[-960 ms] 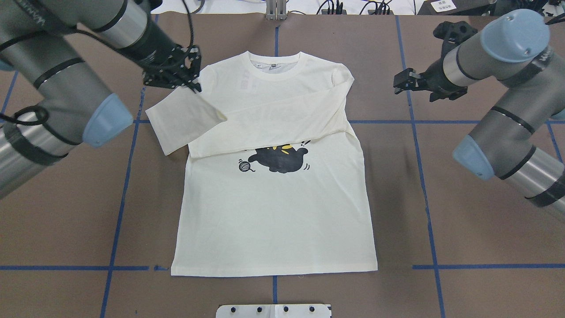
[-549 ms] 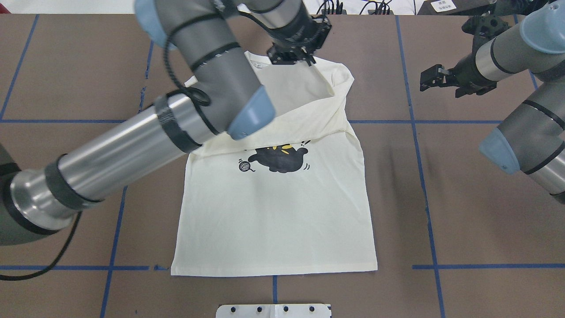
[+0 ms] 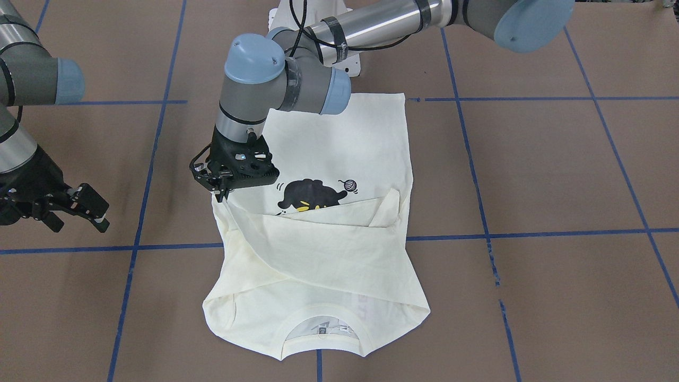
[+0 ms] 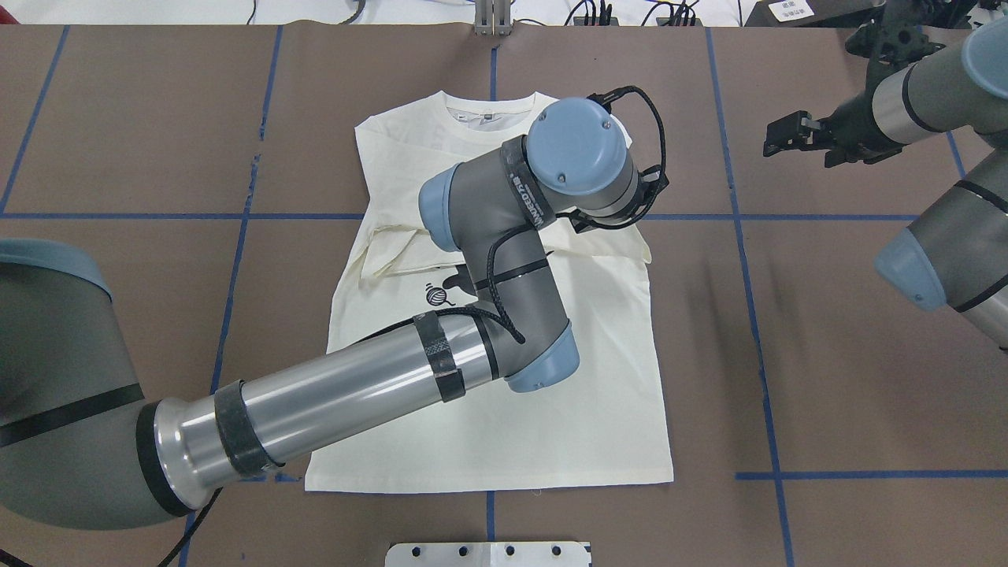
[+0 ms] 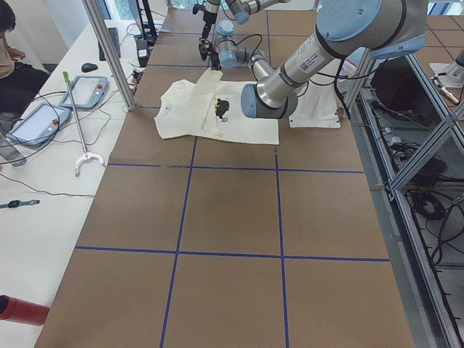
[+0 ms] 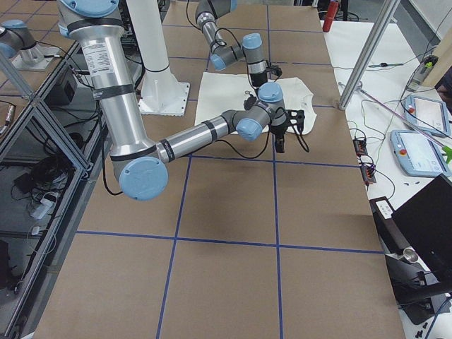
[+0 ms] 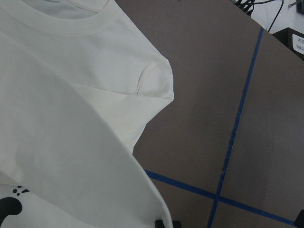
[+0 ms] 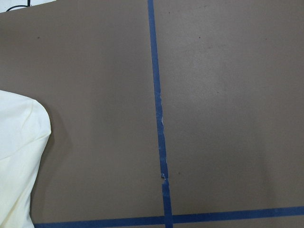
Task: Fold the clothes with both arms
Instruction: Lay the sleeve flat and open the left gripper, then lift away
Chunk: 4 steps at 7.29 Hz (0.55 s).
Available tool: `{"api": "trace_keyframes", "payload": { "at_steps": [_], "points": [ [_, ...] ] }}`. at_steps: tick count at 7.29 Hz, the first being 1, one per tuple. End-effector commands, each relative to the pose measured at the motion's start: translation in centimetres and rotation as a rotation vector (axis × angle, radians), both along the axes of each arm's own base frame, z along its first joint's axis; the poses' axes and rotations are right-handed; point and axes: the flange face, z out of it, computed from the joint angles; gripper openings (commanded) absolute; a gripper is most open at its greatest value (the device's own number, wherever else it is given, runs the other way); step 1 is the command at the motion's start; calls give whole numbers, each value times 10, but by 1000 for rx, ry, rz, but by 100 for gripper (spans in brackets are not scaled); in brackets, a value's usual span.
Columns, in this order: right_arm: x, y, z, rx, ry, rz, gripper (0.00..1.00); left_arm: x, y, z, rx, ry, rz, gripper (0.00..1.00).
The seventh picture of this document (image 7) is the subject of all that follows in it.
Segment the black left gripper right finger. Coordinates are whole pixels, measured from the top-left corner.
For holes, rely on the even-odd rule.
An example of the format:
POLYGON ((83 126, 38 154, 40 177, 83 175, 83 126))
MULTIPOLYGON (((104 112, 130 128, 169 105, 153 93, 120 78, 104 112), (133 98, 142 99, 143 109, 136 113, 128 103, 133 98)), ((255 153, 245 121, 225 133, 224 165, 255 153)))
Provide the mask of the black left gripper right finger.
POLYGON ((301 210, 294 221, 296 227, 304 227, 304 210, 301 210))

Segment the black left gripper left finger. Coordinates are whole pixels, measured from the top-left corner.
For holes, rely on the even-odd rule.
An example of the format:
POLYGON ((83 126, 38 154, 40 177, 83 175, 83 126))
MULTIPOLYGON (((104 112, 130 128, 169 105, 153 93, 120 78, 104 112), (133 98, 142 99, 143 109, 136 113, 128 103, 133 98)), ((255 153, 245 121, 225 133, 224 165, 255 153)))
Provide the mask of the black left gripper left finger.
POLYGON ((161 219, 156 220, 154 225, 155 225, 155 228, 164 228, 164 223, 161 219))

